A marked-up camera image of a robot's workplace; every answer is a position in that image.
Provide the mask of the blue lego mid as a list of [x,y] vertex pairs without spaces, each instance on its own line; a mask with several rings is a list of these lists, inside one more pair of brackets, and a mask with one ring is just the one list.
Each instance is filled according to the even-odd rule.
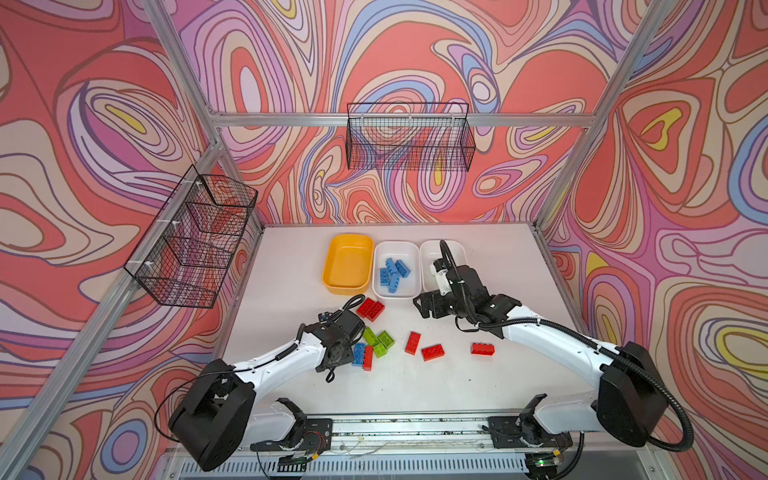
[[398,275],[402,278],[407,278],[411,273],[409,267],[402,260],[397,260],[395,262],[395,268],[398,272]]

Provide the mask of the blue lego cluster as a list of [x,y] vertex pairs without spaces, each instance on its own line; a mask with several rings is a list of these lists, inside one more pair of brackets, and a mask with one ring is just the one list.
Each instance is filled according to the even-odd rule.
[[379,270],[379,280],[382,286],[388,286],[391,282],[391,274],[388,268],[381,268]]

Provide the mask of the blue lego pair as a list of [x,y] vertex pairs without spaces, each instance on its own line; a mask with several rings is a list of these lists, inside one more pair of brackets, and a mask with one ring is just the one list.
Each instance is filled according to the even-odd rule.
[[395,261],[394,261],[394,260],[392,260],[391,258],[387,258],[387,259],[385,260],[385,265],[386,265],[387,269],[389,270],[389,272],[390,272],[392,275],[398,275],[398,274],[399,274],[399,271],[398,271],[398,269],[397,269],[397,267],[396,267],[396,263],[395,263]]

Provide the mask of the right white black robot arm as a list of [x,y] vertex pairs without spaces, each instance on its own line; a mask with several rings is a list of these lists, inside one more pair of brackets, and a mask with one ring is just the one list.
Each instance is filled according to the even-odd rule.
[[588,392],[565,397],[535,396],[529,403],[534,430],[606,432],[627,446],[651,444],[673,453],[692,448],[692,421],[645,347],[594,339],[509,295],[492,294],[475,269],[455,260],[447,241],[440,241],[439,249],[431,266],[437,287],[413,301],[423,317],[465,320],[464,333],[489,333],[528,347],[590,386]]

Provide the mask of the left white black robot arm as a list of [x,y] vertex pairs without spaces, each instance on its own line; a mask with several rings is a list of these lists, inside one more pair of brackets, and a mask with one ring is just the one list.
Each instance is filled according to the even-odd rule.
[[156,432],[180,444],[205,472],[241,449],[285,451],[289,464],[313,461],[331,446],[332,421],[309,419],[286,397],[260,401],[304,373],[322,373],[333,382],[337,369],[354,360],[365,330],[354,310],[365,300],[358,294],[340,309],[319,314],[317,322],[300,325],[293,340],[264,355],[235,364],[211,361],[181,384],[185,394],[167,422],[153,417]]

